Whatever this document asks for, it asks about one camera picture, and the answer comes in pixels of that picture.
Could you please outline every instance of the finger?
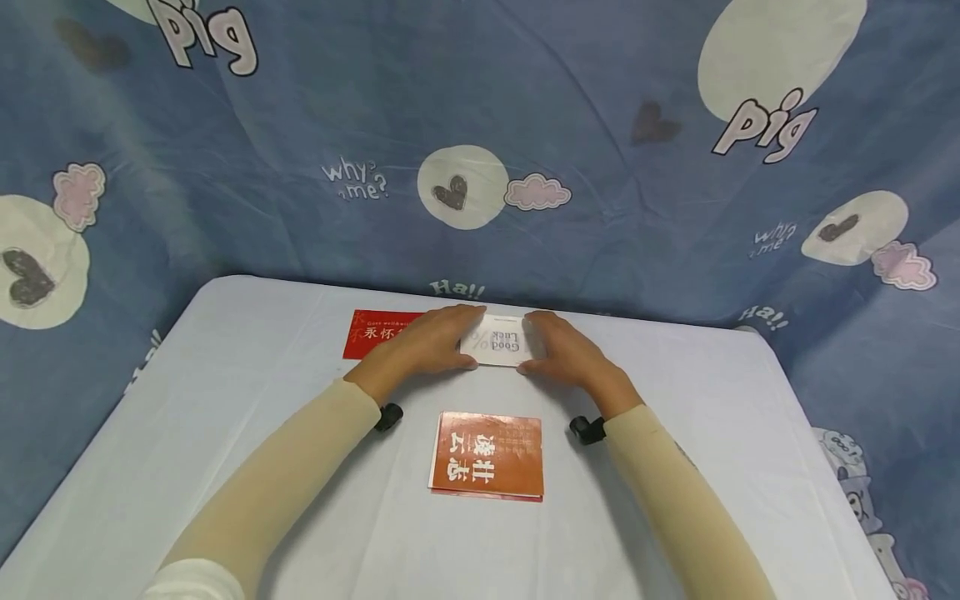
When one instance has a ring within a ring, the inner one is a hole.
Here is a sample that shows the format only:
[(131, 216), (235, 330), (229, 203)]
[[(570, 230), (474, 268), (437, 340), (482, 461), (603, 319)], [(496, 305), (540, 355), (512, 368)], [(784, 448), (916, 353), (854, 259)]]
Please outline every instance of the finger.
[(534, 359), (520, 363), (516, 367), (516, 372), (521, 375), (546, 375), (553, 376), (554, 365), (545, 359)]
[(444, 366), (447, 369), (466, 369), (468, 371), (473, 371), (480, 365), (477, 363), (476, 359), (469, 354), (454, 352), (450, 355), (448, 360), (444, 361)]
[(457, 324), (458, 332), (461, 334), (477, 325), (483, 319), (484, 313), (487, 312), (486, 306), (460, 304), (457, 308), (460, 310), (453, 318)]

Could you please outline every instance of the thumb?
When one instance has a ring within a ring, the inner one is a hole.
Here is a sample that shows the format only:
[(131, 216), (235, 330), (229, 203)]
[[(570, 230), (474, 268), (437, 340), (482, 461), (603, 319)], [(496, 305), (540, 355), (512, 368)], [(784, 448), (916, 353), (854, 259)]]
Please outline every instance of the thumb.
[(460, 352), (454, 352), (449, 360), (446, 361), (446, 367), (448, 369), (467, 369), (473, 371), (478, 366), (475, 358), (469, 354), (461, 354)]
[(520, 363), (516, 367), (516, 371), (521, 375), (529, 375), (531, 373), (548, 375), (550, 374), (550, 363), (544, 359), (528, 360)]

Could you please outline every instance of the pink cloud print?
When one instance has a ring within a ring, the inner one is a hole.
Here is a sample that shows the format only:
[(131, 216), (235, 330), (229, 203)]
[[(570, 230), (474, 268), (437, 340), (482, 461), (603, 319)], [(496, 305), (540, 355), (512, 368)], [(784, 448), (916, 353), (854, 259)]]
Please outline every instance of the pink cloud print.
[(54, 212), (66, 226), (81, 233), (97, 222), (97, 208), (104, 195), (107, 176), (100, 165), (71, 162), (54, 175)]
[(503, 202), (520, 210), (544, 210), (570, 202), (572, 193), (559, 180), (549, 180), (540, 173), (531, 173), (523, 180), (507, 185)]
[(937, 284), (929, 258), (917, 254), (917, 245), (894, 240), (873, 253), (874, 274), (898, 290), (923, 292)]

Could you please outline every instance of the chinese characters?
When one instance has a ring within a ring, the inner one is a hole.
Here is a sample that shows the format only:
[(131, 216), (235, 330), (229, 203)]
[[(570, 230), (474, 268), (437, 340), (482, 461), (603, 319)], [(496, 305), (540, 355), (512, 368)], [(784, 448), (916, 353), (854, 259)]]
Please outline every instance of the chinese characters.
[[(470, 442), (471, 438), (469, 434), (450, 433), (450, 453), (466, 454), (469, 451)], [(472, 448), (472, 454), (479, 457), (489, 458), (496, 452), (493, 436), (485, 436), (483, 434), (473, 436)], [(469, 459), (460, 461), (451, 456), (446, 466), (446, 478), (450, 481), (467, 481), (467, 476), (469, 475), (470, 481), (482, 479), (486, 484), (493, 479), (495, 469), (496, 465), (491, 460), (484, 461), (474, 459), (471, 465)]]

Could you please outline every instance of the red card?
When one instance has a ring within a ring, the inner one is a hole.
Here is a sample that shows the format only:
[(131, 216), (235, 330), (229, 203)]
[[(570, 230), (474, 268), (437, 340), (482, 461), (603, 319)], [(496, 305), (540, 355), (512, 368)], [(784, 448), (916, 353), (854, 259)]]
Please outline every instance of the red card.
[(407, 328), (423, 313), (396, 313), (389, 310), (354, 310), (344, 358), (360, 360), (378, 345)]

